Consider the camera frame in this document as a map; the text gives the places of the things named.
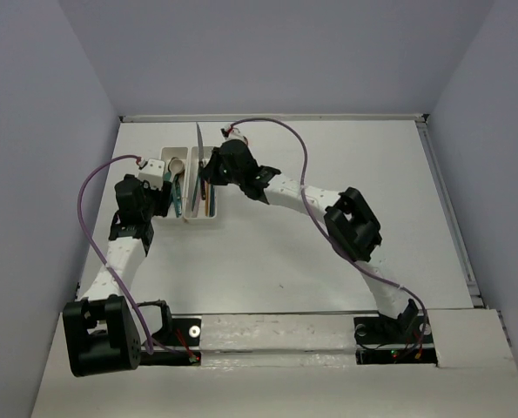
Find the orange plastic knife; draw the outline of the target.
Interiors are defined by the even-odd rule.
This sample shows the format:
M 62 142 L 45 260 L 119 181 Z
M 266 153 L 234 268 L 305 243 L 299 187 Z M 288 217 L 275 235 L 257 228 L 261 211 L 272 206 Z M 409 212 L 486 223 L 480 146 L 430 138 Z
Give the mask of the orange plastic knife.
M 205 182 L 205 216 L 210 217 L 211 216 L 211 185 L 207 182 Z

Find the silver spoon green handle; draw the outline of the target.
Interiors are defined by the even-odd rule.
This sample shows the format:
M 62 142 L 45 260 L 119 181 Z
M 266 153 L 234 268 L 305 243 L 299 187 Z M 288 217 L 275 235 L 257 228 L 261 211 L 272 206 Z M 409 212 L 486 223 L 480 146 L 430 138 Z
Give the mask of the silver spoon green handle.
M 178 174 L 175 177 L 174 186 L 175 186 L 175 201 L 176 201 L 176 217 L 180 218 L 183 212 L 183 175 Z

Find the beige plastic spoon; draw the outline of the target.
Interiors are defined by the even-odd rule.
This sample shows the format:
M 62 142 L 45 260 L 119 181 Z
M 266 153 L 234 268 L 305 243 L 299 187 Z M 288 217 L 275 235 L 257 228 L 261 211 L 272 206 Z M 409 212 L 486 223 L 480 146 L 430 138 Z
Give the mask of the beige plastic spoon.
M 172 178 L 185 172 L 185 163 L 179 158 L 172 158 L 168 165 L 168 171 Z

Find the blue plastic knife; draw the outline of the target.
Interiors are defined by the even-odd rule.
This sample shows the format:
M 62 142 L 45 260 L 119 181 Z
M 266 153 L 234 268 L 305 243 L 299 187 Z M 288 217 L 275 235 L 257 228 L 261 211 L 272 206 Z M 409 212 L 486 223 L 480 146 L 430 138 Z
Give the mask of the blue plastic knife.
M 217 203 L 217 197 L 216 197 L 216 186 L 209 184 L 209 192 L 208 192 L 208 216 L 210 218 L 214 218 L 216 216 L 216 203 Z

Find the steel knife pink handle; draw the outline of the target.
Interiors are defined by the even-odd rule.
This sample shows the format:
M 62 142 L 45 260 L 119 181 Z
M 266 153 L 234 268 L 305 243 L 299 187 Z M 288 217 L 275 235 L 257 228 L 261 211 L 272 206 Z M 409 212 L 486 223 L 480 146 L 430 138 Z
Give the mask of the steel knife pink handle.
M 192 214 L 193 218 L 198 217 L 198 210 L 199 210 L 201 197 L 202 197 L 201 178 L 200 178 L 200 175 L 198 174 L 196 177 L 195 186 L 194 186 L 193 195 L 192 195 L 191 214 Z

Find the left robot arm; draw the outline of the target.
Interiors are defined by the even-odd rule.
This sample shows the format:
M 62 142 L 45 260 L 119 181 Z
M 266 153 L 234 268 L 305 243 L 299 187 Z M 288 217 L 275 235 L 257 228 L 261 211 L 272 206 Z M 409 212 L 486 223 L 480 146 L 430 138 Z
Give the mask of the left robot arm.
M 96 279 L 62 312 L 71 372 L 76 377 L 134 370 L 142 352 L 168 341 L 172 313 L 164 300 L 136 302 L 130 294 L 153 239 L 151 218 L 162 191 L 131 174 L 114 186 L 118 209 Z

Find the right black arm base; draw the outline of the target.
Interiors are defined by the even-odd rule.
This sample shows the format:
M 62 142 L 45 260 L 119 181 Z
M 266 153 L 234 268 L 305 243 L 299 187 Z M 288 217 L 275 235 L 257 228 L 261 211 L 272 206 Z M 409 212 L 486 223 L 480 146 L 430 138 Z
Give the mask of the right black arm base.
M 402 334 L 379 316 L 353 319 L 358 365 L 438 364 L 430 323 L 422 315 Z

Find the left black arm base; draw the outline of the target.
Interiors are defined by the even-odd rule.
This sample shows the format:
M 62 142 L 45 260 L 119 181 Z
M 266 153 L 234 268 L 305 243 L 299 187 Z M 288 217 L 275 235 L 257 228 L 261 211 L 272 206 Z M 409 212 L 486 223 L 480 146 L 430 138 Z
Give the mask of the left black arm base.
M 201 365 L 200 337 L 202 318 L 174 316 L 172 330 L 160 330 L 153 335 L 158 343 L 153 355 L 141 347 L 139 366 L 146 367 L 198 367 Z

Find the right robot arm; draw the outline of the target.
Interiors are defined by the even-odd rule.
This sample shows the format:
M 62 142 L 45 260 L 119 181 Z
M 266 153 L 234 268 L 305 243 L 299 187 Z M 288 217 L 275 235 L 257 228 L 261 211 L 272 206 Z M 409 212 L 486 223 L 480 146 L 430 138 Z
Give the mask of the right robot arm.
M 359 190 L 301 185 L 277 168 L 259 165 L 247 144 L 237 139 L 213 148 L 199 174 L 211 185 L 236 185 L 251 200 L 310 216 L 334 251 L 359 268 L 382 318 L 382 334 L 400 341 L 412 332 L 420 307 L 387 265 L 380 222 Z

